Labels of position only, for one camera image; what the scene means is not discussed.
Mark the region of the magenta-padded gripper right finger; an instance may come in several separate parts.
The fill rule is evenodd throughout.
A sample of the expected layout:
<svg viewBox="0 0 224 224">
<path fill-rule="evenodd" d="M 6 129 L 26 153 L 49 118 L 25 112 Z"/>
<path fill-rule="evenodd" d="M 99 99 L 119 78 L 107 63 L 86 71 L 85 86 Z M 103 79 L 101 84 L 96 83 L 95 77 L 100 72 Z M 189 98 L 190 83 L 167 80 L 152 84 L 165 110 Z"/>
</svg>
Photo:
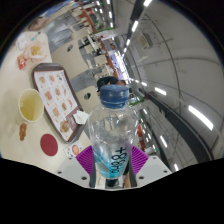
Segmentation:
<svg viewBox="0 0 224 224">
<path fill-rule="evenodd" d="M 171 174 L 156 155 L 149 156 L 137 147 L 132 148 L 129 178 L 132 187 L 143 187 Z"/>
</svg>

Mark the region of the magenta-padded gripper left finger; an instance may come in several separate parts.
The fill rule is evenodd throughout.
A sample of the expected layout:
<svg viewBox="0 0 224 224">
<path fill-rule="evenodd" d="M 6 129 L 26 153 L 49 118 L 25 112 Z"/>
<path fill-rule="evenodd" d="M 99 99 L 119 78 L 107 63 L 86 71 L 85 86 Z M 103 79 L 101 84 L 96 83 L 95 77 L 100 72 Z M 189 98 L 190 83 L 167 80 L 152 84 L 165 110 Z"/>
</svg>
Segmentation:
<svg viewBox="0 0 224 224">
<path fill-rule="evenodd" d="M 81 187 L 94 188 L 96 167 L 92 147 L 88 146 L 74 158 L 67 158 L 55 174 Z"/>
</svg>

